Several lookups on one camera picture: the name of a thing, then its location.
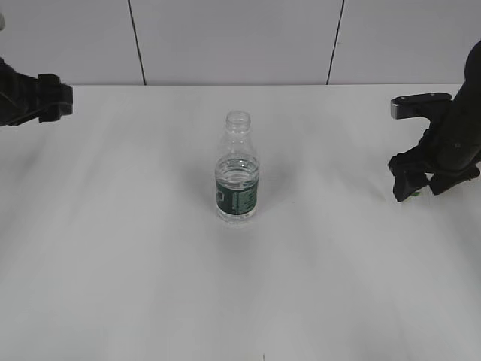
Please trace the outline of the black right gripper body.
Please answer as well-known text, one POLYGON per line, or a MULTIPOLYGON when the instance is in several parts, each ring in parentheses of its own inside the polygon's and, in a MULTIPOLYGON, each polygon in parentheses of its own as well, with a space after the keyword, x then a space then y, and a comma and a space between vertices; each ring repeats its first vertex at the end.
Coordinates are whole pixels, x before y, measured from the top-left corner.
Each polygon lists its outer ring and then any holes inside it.
POLYGON ((418 145, 391 158, 394 176, 408 171, 435 177, 470 181, 479 177, 480 130, 462 129, 426 132, 418 145))

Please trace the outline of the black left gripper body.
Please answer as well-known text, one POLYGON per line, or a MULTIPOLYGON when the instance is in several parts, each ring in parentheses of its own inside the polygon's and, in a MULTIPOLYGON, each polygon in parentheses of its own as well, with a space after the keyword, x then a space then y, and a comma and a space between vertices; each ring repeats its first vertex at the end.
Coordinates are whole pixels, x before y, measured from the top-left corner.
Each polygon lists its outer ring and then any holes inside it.
POLYGON ((1 61, 1 125, 56 122, 73 113, 73 89, 55 74, 30 77, 1 61))

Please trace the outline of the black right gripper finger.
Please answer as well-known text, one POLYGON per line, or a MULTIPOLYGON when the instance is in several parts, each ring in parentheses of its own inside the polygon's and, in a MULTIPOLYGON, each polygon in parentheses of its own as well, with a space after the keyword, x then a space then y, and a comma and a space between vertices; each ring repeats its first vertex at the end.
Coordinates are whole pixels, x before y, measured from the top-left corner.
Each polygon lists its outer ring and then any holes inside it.
POLYGON ((479 176, 480 170, 477 167, 470 167, 455 174, 434 174, 429 181, 429 187, 432 193, 437 196, 458 184, 471 181, 479 176))
POLYGON ((412 169, 392 169, 395 177, 393 194, 398 202, 403 202, 412 194, 429 184, 427 171, 412 169))

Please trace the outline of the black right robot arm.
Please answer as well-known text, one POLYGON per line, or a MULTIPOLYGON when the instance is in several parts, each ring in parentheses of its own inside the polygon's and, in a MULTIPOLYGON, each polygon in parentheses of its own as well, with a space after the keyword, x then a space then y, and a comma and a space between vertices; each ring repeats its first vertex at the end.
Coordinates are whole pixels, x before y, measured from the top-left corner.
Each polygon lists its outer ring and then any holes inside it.
POLYGON ((423 187, 440 195, 480 176, 480 44, 470 51, 464 83, 455 96, 424 93, 391 100, 395 120, 429 120, 419 143, 393 156, 388 168, 395 177, 393 194, 402 202, 423 187))

